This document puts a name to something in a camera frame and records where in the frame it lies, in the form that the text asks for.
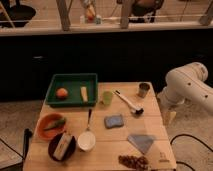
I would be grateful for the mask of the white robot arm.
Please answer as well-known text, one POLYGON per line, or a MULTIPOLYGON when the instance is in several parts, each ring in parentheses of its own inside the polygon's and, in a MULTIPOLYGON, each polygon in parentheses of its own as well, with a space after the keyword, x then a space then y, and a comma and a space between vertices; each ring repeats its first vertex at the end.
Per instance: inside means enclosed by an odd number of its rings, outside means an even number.
POLYGON ((186 99, 197 103, 213 115, 213 88, 205 84, 207 78, 208 70, 200 62, 174 68, 166 74, 166 86, 157 95, 165 126, 176 116, 174 108, 183 104, 186 99))

